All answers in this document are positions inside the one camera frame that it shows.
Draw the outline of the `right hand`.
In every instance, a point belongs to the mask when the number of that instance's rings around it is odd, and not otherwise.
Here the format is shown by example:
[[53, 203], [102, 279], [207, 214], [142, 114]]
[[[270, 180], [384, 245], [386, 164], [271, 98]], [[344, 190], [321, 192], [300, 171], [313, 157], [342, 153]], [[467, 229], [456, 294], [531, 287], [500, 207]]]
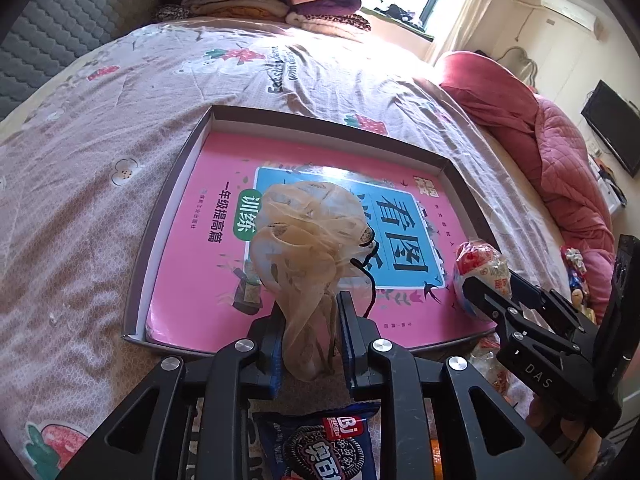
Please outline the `right hand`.
[[597, 463], [602, 438], [593, 430], [585, 430], [577, 420], [557, 419], [539, 396], [529, 405], [526, 422], [539, 437], [551, 432], [551, 447], [563, 456], [564, 464], [575, 479], [585, 479]]

